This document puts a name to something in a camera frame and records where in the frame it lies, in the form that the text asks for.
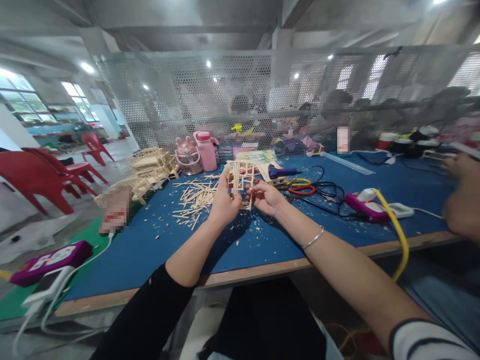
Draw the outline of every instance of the blue work table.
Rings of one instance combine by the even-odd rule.
[[[389,166],[369,164],[357,155],[347,157],[346,160],[371,169],[375,174],[363,175],[319,156],[310,158],[296,156],[281,159],[280,163],[285,168],[296,167],[298,170],[321,165],[324,168],[322,181],[336,183],[346,194],[365,188],[377,188],[389,203],[402,203],[439,215],[445,201],[454,190],[450,177],[408,168],[401,161]],[[434,167],[427,166],[424,161],[409,160],[408,164],[435,171]],[[314,182],[321,174],[321,168],[314,167],[298,177]],[[186,186],[174,185],[192,179],[199,179],[201,183],[208,182],[204,175],[205,173],[196,176],[182,175],[180,179],[171,181],[162,190],[157,191],[123,232],[115,237],[111,247],[72,287],[63,299],[62,306],[78,299],[98,301],[102,295],[113,299],[114,294],[118,294],[118,299],[122,298],[123,301],[132,296],[151,273],[193,233],[191,227],[179,225],[178,218],[172,217],[173,211],[183,209],[179,203],[183,190],[186,189]],[[318,195],[310,196],[309,199],[326,207],[333,209],[336,207]],[[347,221],[300,200],[294,200],[293,204],[308,217],[323,225],[327,231],[360,248],[369,256],[400,249],[397,234],[391,223]],[[347,205],[343,205],[342,209],[344,214],[352,212]],[[207,219],[208,214],[207,210],[201,213],[196,228]],[[455,237],[448,232],[444,220],[423,212],[417,211],[413,217],[401,219],[400,224],[412,248],[441,243]],[[200,283],[205,286],[223,285],[286,273],[308,266],[310,263],[303,251],[279,224],[253,208],[251,212],[241,211],[221,233],[202,270],[204,276]]]

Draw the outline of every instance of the bangle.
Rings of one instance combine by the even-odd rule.
[[[322,236],[322,234],[324,233],[324,230],[325,230],[325,228],[324,228],[322,225],[320,225],[320,227],[321,227],[320,233],[319,233],[317,236],[315,236],[312,241],[310,241],[310,242],[309,242],[307,245],[305,245],[305,246],[300,246],[302,250],[305,250],[305,249],[308,248],[310,245],[312,245],[314,242],[316,242],[318,239],[320,239],[320,237]]]

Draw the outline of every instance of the chair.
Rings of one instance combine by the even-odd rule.
[[[41,157],[44,161],[50,164],[60,174],[70,174],[77,178],[81,175],[90,183],[94,183],[95,180],[92,177],[92,175],[90,175],[89,173],[91,172],[91,173],[94,173],[96,177],[102,180],[105,184],[108,184],[108,181],[105,180],[105,178],[102,175],[100,175],[100,173],[97,170],[95,170],[94,167],[90,165],[88,162],[80,162],[78,164],[74,163],[72,165],[65,166],[55,156],[53,156],[52,154],[48,153],[43,149],[39,149],[36,147],[22,147],[21,149],[25,152],[32,153]],[[83,194],[89,191],[91,194],[97,196],[97,194],[92,189],[90,189],[87,185],[85,185],[85,187],[80,190]]]
[[[85,186],[77,177],[69,174],[60,175],[44,160],[25,151],[0,153],[0,176],[11,183],[44,215],[48,215],[48,213],[40,205],[35,195],[47,198],[68,215],[74,211],[63,197],[62,190],[69,191],[76,198],[80,198],[72,184],[77,185],[80,189]]]
[[[102,166],[107,166],[105,165],[105,161],[102,159],[102,155],[100,153],[105,153],[108,155],[108,157],[114,162],[114,158],[110,153],[107,151],[105,146],[102,144],[100,141],[100,137],[97,135],[96,132],[86,132],[81,136],[83,142],[88,146],[90,149],[89,151],[82,151],[81,156],[83,157],[83,160],[86,162],[87,159],[85,158],[86,155],[91,155],[97,163],[99,163]]]

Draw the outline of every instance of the table edge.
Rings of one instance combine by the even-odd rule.
[[[409,237],[407,239],[410,249],[425,247],[432,244],[460,238],[449,231],[437,231],[428,234]],[[398,240],[376,243],[367,246],[357,247],[365,255],[372,257],[379,254],[394,253],[402,250]],[[222,285],[234,284],[241,281],[248,281],[263,278],[266,276],[281,275],[292,271],[310,268],[312,264],[306,258],[275,262],[260,266],[246,267],[236,270],[224,271],[209,275],[202,275],[198,281],[197,289],[206,289]],[[55,317],[71,316],[86,313],[93,310],[100,310],[115,306],[125,305],[135,295],[138,288],[111,292],[102,295],[89,296],[76,300],[65,301],[53,313]]]

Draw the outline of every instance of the hand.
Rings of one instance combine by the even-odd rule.
[[[114,233],[127,224],[131,203],[131,186],[119,187],[108,194],[105,215],[98,232],[100,234]]]
[[[207,221],[224,228],[235,219],[241,205],[242,195],[238,193],[232,200],[232,196],[229,194],[227,178],[220,176]]]
[[[252,198],[252,204],[255,205],[262,213],[270,216],[275,216],[277,211],[288,204],[285,197],[273,185],[267,184],[260,179],[254,179],[255,184],[250,188],[250,184],[245,186],[246,199],[249,201]]]
[[[466,152],[458,154],[455,159],[446,159],[442,166],[460,179],[469,174],[480,175],[480,162],[472,159]]]

